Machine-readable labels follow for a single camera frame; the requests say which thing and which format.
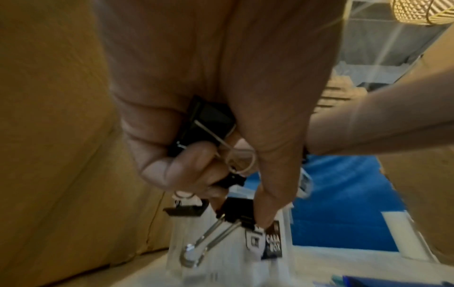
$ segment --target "woven lampshade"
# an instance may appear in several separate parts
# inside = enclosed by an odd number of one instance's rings
[[[454,0],[391,0],[396,19],[417,25],[454,22]]]

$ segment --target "black binder clip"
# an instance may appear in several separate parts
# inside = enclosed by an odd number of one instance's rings
[[[209,141],[219,146],[219,139],[226,138],[235,129],[235,117],[225,104],[209,103],[199,96],[194,96],[187,110],[187,118],[182,123],[175,141],[169,146],[168,155],[176,157],[186,147],[198,141]],[[230,172],[227,177],[215,183],[225,189],[233,185],[244,186],[246,178]],[[201,216],[208,206],[202,200],[202,206],[179,206],[164,209],[170,216]]]
[[[199,239],[197,239],[194,244],[188,244],[185,248],[183,248],[180,254],[180,263],[182,266],[187,268],[198,267],[213,247],[219,244],[222,240],[224,240],[224,238],[229,236],[240,226],[253,231],[255,229],[253,200],[229,197],[226,199],[222,207],[216,211],[216,218],[218,219],[217,222],[213,224]],[[205,239],[207,239],[208,236],[210,236],[219,226],[221,226],[223,222],[229,222],[232,225],[209,242],[203,249],[203,252],[198,259],[187,259],[187,253],[195,250],[202,242],[205,241]]]

